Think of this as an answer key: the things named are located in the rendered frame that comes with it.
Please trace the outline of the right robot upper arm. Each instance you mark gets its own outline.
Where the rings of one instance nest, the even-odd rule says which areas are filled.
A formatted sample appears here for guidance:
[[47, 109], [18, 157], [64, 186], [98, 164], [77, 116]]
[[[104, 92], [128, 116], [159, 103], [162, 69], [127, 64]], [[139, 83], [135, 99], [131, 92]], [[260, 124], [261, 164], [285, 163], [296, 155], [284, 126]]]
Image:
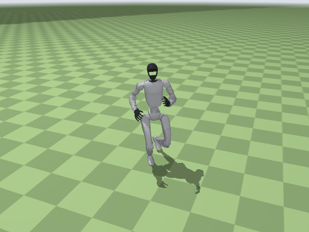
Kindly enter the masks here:
[[140, 92], [140, 90], [144, 89], [144, 82], [138, 82], [136, 84], [136, 87], [133, 89], [131, 96], [132, 96], [132, 100], [136, 101], [137, 97], [136, 95]]

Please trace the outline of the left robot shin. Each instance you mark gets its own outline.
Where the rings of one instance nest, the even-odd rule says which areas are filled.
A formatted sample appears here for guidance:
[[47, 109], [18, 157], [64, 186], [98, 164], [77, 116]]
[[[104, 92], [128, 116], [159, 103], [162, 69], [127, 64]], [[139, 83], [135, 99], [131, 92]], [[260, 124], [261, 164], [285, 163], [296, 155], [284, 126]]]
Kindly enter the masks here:
[[[162, 140], [164, 140], [164, 138], [156, 138], [155, 141], [158, 142], [161, 146], [163, 146], [162, 144]], [[163, 146], [164, 147], [164, 146]], [[166, 148], [169, 148], [169, 146], [167, 146]]]

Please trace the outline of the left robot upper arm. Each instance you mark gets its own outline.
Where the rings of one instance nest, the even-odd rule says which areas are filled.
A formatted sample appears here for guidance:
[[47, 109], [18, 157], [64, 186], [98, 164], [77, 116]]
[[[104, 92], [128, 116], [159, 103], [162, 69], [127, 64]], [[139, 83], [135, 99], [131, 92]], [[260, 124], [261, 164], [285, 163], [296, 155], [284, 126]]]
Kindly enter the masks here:
[[168, 80], [162, 80], [162, 83], [163, 83], [163, 87], [166, 88], [168, 94], [170, 95], [170, 97], [169, 97], [169, 100], [170, 100], [170, 98], [174, 97], [174, 91], [173, 91], [173, 89], [172, 89], [172, 87], [171, 87], [171, 85], [170, 85]]

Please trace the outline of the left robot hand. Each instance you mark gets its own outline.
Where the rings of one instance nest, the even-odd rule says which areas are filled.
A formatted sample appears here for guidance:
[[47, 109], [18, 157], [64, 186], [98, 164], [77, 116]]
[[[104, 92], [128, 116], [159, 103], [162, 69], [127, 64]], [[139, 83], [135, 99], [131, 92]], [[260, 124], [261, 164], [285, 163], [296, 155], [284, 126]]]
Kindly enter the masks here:
[[163, 103], [163, 104], [165, 104], [164, 106], [167, 106], [167, 107], [170, 106], [170, 101], [165, 96], [163, 96], [162, 100], [165, 100], [165, 101], [162, 101], [162, 102], [165, 102], [165, 103]]

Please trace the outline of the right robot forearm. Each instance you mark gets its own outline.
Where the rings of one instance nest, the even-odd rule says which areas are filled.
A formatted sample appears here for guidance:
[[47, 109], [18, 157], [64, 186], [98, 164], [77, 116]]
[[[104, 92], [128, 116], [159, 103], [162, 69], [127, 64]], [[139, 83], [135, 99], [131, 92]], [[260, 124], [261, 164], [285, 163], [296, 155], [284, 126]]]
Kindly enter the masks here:
[[132, 100], [132, 96], [129, 96], [129, 103], [131, 105], [132, 111], [135, 111], [137, 109], [136, 101]]

